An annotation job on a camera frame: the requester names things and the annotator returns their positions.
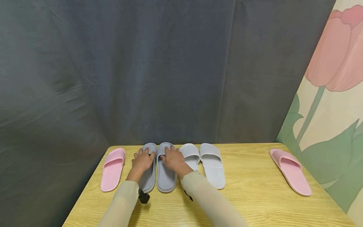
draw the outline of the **tulip painting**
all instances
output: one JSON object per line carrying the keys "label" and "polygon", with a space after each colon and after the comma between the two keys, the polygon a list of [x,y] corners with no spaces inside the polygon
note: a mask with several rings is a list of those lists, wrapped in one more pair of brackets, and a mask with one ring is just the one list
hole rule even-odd
{"label": "tulip painting", "polygon": [[325,89],[343,92],[363,80],[363,6],[333,11],[326,23],[305,77],[319,87],[296,138],[301,141]]}

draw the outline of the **cream background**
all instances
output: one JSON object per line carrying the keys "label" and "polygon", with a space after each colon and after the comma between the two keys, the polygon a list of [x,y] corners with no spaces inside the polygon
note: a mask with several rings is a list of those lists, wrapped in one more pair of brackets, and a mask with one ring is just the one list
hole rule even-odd
{"label": "cream background", "polygon": [[[363,5],[363,0],[337,0],[333,9],[344,11],[354,5]],[[300,98],[299,113],[301,115],[307,116],[317,90],[318,87],[312,85],[304,77],[297,91]],[[330,140],[357,119],[360,119],[358,126],[363,120],[363,82],[344,92],[330,92],[326,89],[311,123],[301,139],[301,150],[303,151],[315,143]],[[295,123],[293,127],[295,137],[300,132],[304,120],[302,118]],[[323,187],[329,187],[333,183],[327,183]],[[363,227],[363,190],[352,203],[348,216],[357,226]]]}

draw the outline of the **tulip petal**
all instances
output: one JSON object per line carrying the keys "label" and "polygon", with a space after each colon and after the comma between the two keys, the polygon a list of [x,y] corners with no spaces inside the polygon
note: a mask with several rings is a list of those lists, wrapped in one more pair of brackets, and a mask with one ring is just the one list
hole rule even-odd
{"label": "tulip petal", "polygon": [[339,11],[339,10],[333,10],[328,18],[329,19],[332,19],[332,18],[335,18],[335,17],[338,17],[338,18],[341,18],[342,17],[342,12]]}
{"label": "tulip petal", "polygon": [[351,28],[338,17],[326,23],[306,70],[306,79],[314,86],[326,85],[336,74],[348,49]]}
{"label": "tulip petal", "polygon": [[354,27],[347,55],[335,77],[326,85],[334,92],[351,89],[363,80],[363,21]]}
{"label": "tulip petal", "polygon": [[341,18],[344,24],[349,24],[353,29],[363,20],[363,6],[355,5],[350,9],[344,10]]}

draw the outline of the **mural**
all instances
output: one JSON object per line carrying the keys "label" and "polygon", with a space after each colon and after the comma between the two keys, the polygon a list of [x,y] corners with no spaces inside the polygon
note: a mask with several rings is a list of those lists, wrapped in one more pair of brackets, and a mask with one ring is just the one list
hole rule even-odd
{"label": "mural", "polygon": [[350,208],[363,207],[362,80],[363,6],[333,10],[277,137],[359,226]]}

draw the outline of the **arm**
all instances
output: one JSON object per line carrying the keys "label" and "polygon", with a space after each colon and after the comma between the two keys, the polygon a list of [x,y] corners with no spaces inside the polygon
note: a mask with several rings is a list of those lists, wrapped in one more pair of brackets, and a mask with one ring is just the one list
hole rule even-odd
{"label": "arm", "polygon": [[139,180],[145,170],[150,168],[154,161],[155,151],[149,156],[149,148],[139,150],[134,154],[132,168],[126,178],[117,189],[115,196],[103,215],[99,227],[127,227],[139,197]]}
{"label": "arm", "polygon": [[193,171],[180,178],[184,190],[198,203],[213,226],[248,227],[233,205],[199,172]]}
{"label": "arm", "polygon": [[135,181],[124,181],[103,215],[99,227],[126,227],[139,196],[139,185]]}
{"label": "arm", "polygon": [[195,200],[215,227],[248,227],[240,213],[228,200],[214,188],[208,180],[193,171],[184,162],[179,149],[165,148],[161,156],[166,167],[173,170],[180,178],[181,185],[189,196]]}

